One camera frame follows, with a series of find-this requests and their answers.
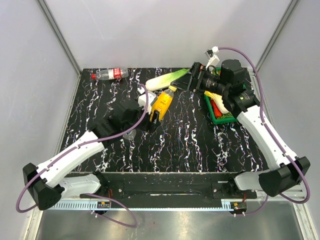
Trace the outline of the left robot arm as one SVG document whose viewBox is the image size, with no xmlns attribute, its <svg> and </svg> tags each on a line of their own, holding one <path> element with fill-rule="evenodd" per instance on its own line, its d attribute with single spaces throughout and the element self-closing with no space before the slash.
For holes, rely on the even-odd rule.
<svg viewBox="0 0 320 240">
<path fill-rule="evenodd" d="M 157 110 L 145 110 L 137 103 L 118 105 L 103 118 L 93 122 L 88 130 L 72 145 L 51 159 L 35 165 L 26 164 L 23 169 L 24 192 L 29 192 L 35 207 L 44 211 L 63 198 L 94 194 L 98 198 L 107 195 L 108 181 L 99 172 L 83 177 L 67 175 L 91 156 L 102 152 L 130 132 L 140 129 L 154 131 L 160 124 Z"/>
</svg>

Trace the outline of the yellow juice bottle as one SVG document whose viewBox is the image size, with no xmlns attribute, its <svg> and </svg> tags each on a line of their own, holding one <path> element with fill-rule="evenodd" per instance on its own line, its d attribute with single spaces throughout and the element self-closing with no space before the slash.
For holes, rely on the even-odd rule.
<svg viewBox="0 0 320 240">
<path fill-rule="evenodd" d="M 177 88 L 174 86 L 169 86 L 168 89 L 164 90 L 157 98 L 156 102 L 152 105 L 151 114 L 154 110 L 160 112 L 160 121 L 163 120 L 169 106 L 174 98 L 174 93 Z"/>
</svg>

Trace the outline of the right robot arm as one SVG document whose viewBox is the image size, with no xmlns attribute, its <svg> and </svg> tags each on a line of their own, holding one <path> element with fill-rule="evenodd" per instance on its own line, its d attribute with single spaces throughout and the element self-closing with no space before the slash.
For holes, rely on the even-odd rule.
<svg viewBox="0 0 320 240">
<path fill-rule="evenodd" d="M 284 143 L 260 111 L 262 105 L 255 93 L 245 87 L 246 76 L 247 69 L 236 59 L 224 60 L 219 74 L 194 62 L 171 86 L 183 91 L 220 95 L 224 107 L 245 127 L 262 152 L 267 170 L 239 173 L 229 182 L 228 194 L 239 198 L 246 190 L 259 190 L 275 197 L 299 185 L 311 164 L 307 157 L 298 157 Z"/>
</svg>

